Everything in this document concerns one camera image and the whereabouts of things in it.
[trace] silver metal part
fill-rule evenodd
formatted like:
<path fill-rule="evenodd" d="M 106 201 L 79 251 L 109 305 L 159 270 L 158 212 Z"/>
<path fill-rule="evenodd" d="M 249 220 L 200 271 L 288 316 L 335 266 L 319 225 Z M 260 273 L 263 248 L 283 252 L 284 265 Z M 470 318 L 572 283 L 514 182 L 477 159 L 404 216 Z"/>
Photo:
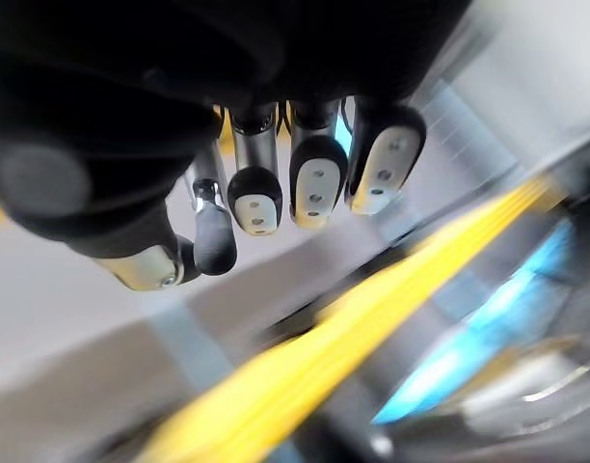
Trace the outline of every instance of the silver metal part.
<path fill-rule="evenodd" d="M 235 162 L 237 170 L 247 167 L 264 167 L 278 177 L 276 149 L 276 123 L 272 122 L 257 134 L 248 135 L 233 127 Z"/>
<path fill-rule="evenodd" d="M 376 214 L 396 197 L 419 154 L 420 142 L 419 134 L 404 126 L 388 127 L 378 135 L 355 194 L 346 192 L 353 212 Z"/>
<path fill-rule="evenodd" d="M 228 209 L 223 196 L 227 192 L 227 175 L 218 142 L 197 153 L 184 179 L 190 202 L 197 212 L 201 212 L 206 202 Z"/>
<path fill-rule="evenodd" d="M 316 128 L 316 129 L 307 129 L 303 128 L 297 123 L 293 123 L 291 125 L 291 152 L 293 152 L 300 143 L 302 143 L 307 138 L 313 137 L 315 135 L 328 135 L 332 138 L 335 136 L 335 122 L 336 119 L 334 118 L 333 122 L 326 127 Z"/>
<path fill-rule="evenodd" d="M 180 257 L 170 256 L 160 245 L 151 246 L 127 258 L 95 261 L 135 291 L 154 291 L 176 286 L 183 278 Z"/>

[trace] black rubber cover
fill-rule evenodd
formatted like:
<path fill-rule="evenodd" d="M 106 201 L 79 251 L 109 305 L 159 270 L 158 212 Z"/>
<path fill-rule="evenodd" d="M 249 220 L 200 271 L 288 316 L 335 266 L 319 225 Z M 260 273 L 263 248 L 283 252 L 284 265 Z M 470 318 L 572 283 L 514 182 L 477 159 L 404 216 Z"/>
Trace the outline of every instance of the black rubber cover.
<path fill-rule="evenodd" d="M 330 161 L 333 161 L 340 170 L 340 185 L 335 193 L 334 206 L 342 191 L 342 186 L 344 185 L 344 180 L 346 179 L 346 173 L 349 167 L 349 161 L 346 157 L 346 152 L 344 152 L 344 148 L 334 138 L 327 135 L 316 135 L 307 138 L 299 144 L 297 149 L 295 149 L 291 155 L 291 163 L 288 169 L 292 211 L 295 210 L 295 200 L 297 198 L 295 192 L 297 188 L 297 175 L 299 175 L 299 170 L 304 163 L 311 159 L 329 159 Z"/>
<path fill-rule="evenodd" d="M 233 211 L 237 224 L 241 227 L 237 214 L 234 213 L 235 201 L 245 195 L 265 195 L 274 201 L 278 225 L 282 217 L 282 189 L 273 173 L 263 167 L 252 166 L 238 171 L 228 184 L 228 206 Z"/>
<path fill-rule="evenodd" d="M 179 255 L 183 262 L 183 278 L 181 285 L 197 278 L 201 272 L 195 265 L 195 243 L 183 236 L 177 236 Z"/>
<path fill-rule="evenodd" d="M 205 275 L 227 273 L 237 261 L 237 245 L 227 210 L 207 203 L 197 214 L 195 264 Z"/>

